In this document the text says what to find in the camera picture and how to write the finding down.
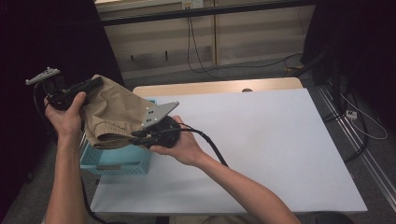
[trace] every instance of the white tabletop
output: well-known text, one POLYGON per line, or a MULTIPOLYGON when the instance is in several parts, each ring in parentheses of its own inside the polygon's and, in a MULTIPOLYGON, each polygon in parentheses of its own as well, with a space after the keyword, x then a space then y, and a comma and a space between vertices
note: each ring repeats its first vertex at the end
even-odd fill
MULTIPOLYGON (((367 210, 307 90, 152 98, 159 105, 179 101, 173 115, 211 137, 231 168, 271 189, 292 212, 367 210)), ((92 211, 246 213, 202 171, 157 154, 147 175, 102 176, 92 211)))

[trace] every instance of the folded garment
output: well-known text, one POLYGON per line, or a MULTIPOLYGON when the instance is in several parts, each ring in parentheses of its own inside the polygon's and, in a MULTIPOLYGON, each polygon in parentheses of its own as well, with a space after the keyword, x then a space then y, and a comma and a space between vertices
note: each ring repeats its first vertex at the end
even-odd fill
POLYGON ((103 86, 90 92, 84 106, 85 134, 91 146, 98 149, 115 149, 130 145, 131 132, 141 129, 147 101, 120 84, 99 75, 103 86))

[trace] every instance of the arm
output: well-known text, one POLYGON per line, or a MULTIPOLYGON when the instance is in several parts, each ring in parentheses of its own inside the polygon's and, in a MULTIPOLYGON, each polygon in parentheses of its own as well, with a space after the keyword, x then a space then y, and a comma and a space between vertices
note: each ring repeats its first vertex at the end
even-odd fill
MULTIPOLYGON (((182 123, 179 117, 176 122, 182 123)), ((230 193, 253 217, 261 223, 300 223, 289 208, 268 188, 223 166, 204 153, 192 133, 181 133, 173 148, 153 146, 151 150, 175 157, 178 161, 195 166, 230 193)))
POLYGON ((50 105, 46 109, 46 116, 58 133, 55 178, 46 214, 48 224, 86 221, 79 170, 82 137, 79 110, 85 96, 85 92, 79 93, 67 111, 57 111, 50 105))

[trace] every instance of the forearm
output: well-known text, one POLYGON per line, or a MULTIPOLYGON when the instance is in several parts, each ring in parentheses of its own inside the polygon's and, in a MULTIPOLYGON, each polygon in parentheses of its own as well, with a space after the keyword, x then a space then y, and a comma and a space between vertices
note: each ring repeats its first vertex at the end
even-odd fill
POLYGON ((77 140, 60 139, 58 142, 47 224, 85 223, 78 146, 77 140))
POLYGON ((205 155, 198 168, 230 193, 262 223, 300 223, 289 208, 268 188, 223 166, 205 155))

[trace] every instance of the teal plastic basket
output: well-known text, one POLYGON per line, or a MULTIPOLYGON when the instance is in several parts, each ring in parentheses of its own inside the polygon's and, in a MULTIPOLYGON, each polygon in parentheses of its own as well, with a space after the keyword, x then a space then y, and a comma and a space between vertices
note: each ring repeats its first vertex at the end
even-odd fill
POLYGON ((80 167, 95 175, 146 175, 149 171, 151 151, 129 145, 118 149, 84 146, 80 167))

